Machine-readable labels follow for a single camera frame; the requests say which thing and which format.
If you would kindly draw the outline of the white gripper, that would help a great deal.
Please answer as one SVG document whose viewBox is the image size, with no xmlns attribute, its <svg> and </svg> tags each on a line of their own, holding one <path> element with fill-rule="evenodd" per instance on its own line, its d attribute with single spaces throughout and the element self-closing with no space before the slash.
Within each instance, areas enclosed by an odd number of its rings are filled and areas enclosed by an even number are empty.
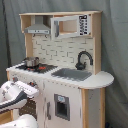
<svg viewBox="0 0 128 128">
<path fill-rule="evenodd" d="M 29 98 L 34 98 L 34 97 L 37 97 L 39 95 L 39 90 L 24 83 L 24 82 L 21 82 L 21 81 L 17 81 L 16 82 L 16 85 L 22 89 Z"/>
</svg>

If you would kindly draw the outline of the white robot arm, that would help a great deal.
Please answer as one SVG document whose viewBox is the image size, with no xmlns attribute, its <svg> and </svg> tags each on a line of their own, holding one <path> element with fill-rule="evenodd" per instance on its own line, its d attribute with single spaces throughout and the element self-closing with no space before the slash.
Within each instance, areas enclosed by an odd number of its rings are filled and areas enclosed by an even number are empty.
<svg viewBox="0 0 128 128">
<path fill-rule="evenodd" d="M 28 98 L 37 97 L 39 91 L 21 81 L 7 81 L 0 87 L 0 114 L 19 109 L 27 103 Z M 24 114 L 16 120 L 0 125 L 0 128 L 38 128 L 36 119 Z"/>
</svg>

